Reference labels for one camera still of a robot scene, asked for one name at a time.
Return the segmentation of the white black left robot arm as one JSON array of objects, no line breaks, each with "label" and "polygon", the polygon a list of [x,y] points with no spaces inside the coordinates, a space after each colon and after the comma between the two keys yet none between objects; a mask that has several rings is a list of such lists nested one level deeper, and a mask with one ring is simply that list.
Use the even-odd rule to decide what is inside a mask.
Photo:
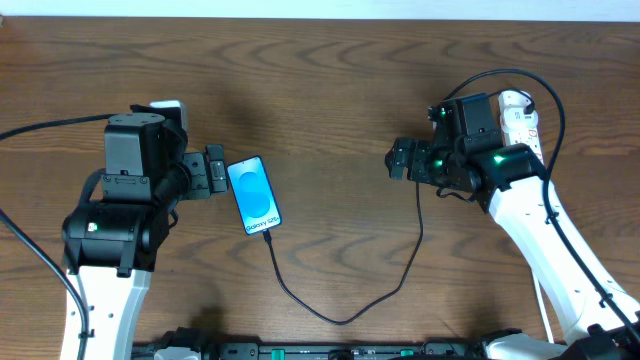
[{"label": "white black left robot arm", "polygon": [[133,106],[112,115],[105,166],[87,179],[62,226],[67,278],[81,300],[67,301],[61,358],[125,359],[150,287],[157,252],[177,223],[176,205],[224,193],[224,150],[189,152],[179,106]]}]

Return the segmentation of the blue Galaxy smartphone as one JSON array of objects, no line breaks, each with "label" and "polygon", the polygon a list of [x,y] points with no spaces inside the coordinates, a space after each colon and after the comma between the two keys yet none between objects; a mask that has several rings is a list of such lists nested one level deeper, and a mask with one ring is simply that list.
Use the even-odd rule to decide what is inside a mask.
[{"label": "blue Galaxy smartphone", "polygon": [[227,174],[247,235],[268,231],[282,223],[281,213],[260,156],[230,164]]}]

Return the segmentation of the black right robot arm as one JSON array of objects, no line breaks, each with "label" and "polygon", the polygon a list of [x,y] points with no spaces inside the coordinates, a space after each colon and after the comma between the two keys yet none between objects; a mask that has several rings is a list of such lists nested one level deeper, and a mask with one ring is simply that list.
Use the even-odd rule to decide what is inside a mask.
[{"label": "black right robot arm", "polygon": [[537,292],[558,318],[562,341],[505,331],[480,344],[490,359],[636,359],[639,303],[601,264],[547,180],[531,96],[521,90],[448,99],[430,108],[432,140],[399,137],[385,156],[393,179],[476,202],[514,241]]}]

